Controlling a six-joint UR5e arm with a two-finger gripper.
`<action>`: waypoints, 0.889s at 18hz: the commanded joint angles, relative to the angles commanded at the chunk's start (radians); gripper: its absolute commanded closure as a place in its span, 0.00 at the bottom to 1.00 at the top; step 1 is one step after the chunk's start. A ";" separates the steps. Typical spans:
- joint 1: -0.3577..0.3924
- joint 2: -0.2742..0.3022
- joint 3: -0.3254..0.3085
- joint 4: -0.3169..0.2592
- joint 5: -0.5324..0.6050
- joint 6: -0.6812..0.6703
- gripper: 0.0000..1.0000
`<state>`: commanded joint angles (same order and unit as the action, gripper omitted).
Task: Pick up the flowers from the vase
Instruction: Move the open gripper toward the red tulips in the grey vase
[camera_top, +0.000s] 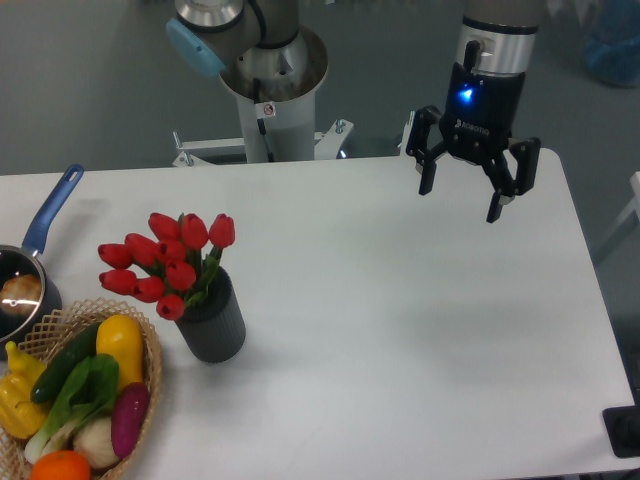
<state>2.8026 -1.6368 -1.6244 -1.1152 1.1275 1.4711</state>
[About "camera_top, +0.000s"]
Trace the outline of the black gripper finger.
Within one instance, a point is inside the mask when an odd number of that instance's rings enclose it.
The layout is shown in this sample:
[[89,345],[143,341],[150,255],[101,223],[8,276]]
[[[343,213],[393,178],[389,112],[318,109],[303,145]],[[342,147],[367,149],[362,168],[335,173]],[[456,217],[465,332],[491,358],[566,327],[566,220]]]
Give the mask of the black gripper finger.
[[441,112],[433,105],[418,109],[410,116],[409,135],[404,151],[416,161],[416,169],[420,173],[420,195],[431,192],[437,168],[436,161],[446,151],[443,141],[432,147],[428,146],[431,129],[438,126],[441,117]]
[[506,150],[485,162],[483,171],[494,189],[486,217],[488,223],[496,222],[505,205],[533,188],[540,150],[538,137],[510,139]]

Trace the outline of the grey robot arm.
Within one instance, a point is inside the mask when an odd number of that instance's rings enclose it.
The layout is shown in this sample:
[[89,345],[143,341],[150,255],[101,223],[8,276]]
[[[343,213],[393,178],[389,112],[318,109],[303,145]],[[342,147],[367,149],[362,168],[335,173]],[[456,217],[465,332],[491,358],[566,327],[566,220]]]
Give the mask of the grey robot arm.
[[[469,1],[443,109],[412,113],[403,135],[419,191],[432,190],[437,160],[449,154],[480,166],[494,193],[487,219],[535,182],[540,142],[514,138],[512,124],[543,5]],[[180,57],[219,78],[235,97],[251,163],[334,158],[349,133],[315,131],[315,95],[328,70],[322,40],[301,25],[294,1],[179,1],[166,25]]]

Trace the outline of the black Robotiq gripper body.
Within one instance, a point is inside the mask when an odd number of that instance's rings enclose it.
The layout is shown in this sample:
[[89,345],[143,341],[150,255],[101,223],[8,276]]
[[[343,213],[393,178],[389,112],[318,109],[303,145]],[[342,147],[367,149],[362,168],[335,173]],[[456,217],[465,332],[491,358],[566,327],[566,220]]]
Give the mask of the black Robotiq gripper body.
[[453,65],[439,129],[454,157],[485,165],[507,148],[526,75],[488,75]]

